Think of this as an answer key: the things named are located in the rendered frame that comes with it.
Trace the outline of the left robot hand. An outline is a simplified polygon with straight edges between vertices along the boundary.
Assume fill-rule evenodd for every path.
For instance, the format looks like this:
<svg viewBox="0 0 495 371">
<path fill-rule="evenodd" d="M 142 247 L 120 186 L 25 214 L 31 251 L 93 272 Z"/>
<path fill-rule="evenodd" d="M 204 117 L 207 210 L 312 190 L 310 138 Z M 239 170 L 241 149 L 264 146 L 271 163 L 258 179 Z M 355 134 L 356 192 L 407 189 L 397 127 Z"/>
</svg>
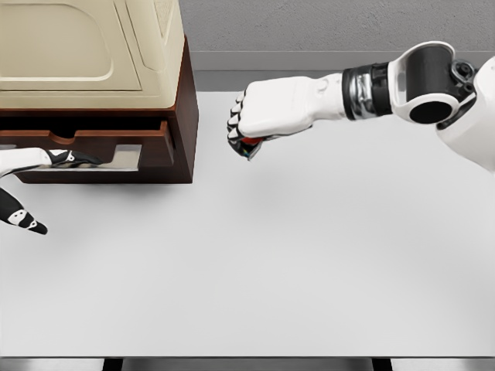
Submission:
<svg viewBox="0 0 495 371">
<path fill-rule="evenodd" d="M 55 168 L 63 164 L 101 165 L 93 155 L 68 149 L 16 148 L 0 151 L 0 178 L 36 168 Z M 36 220 L 10 193 L 0 187 L 0 220 L 34 233 L 46 235 L 48 229 Z"/>
</svg>

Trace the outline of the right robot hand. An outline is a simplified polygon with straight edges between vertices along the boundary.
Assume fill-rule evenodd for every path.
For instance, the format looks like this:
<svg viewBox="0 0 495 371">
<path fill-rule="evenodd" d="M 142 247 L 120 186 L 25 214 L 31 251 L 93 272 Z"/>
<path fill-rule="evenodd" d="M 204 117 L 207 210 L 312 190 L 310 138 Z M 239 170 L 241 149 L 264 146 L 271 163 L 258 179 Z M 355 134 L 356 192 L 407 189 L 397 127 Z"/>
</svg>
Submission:
<svg viewBox="0 0 495 371">
<path fill-rule="evenodd" d="M 309 77 L 285 77 L 250 83 L 230 109 L 227 142 L 231 148 L 237 153 L 242 138 L 270 141 L 312 127 L 315 118 L 307 107 L 312 82 Z"/>
</svg>

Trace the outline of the small red switch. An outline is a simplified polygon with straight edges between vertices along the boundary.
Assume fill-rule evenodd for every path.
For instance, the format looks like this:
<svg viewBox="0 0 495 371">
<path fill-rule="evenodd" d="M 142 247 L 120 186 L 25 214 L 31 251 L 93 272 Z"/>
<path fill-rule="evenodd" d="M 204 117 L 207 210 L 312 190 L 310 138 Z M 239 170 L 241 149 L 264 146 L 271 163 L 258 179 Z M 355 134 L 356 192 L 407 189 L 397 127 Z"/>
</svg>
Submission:
<svg viewBox="0 0 495 371">
<path fill-rule="evenodd" d="M 237 153 L 250 161 L 261 149 L 264 141 L 263 138 L 242 138 L 237 143 Z"/>
</svg>

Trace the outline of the brown drawer with silver handle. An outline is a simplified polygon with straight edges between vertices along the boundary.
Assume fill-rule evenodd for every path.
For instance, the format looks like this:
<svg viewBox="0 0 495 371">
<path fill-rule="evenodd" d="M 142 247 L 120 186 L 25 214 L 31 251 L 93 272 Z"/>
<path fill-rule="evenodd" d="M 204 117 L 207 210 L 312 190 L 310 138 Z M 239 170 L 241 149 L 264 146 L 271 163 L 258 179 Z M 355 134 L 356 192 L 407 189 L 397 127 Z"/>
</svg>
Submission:
<svg viewBox="0 0 495 371">
<path fill-rule="evenodd" d="M 74 172 L 137 172 L 142 167 L 173 165 L 168 124 L 157 130 L 77 130 L 61 138 L 49 130 L 0 130 L 3 148 L 72 149 L 99 158 L 101 165 L 80 165 Z"/>
</svg>

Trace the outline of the brown cabinet with beige top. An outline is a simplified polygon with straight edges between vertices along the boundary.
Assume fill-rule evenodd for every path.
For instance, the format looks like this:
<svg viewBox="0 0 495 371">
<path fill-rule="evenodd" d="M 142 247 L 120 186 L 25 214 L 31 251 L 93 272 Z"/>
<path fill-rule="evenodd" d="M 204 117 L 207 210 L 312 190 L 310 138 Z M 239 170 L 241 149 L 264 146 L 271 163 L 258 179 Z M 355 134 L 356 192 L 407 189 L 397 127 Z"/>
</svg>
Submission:
<svg viewBox="0 0 495 371">
<path fill-rule="evenodd" d="M 25 183 L 191 183 L 199 110 L 179 0 L 0 0 L 0 130 L 157 130 L 173 165 Z"/>
</svg>

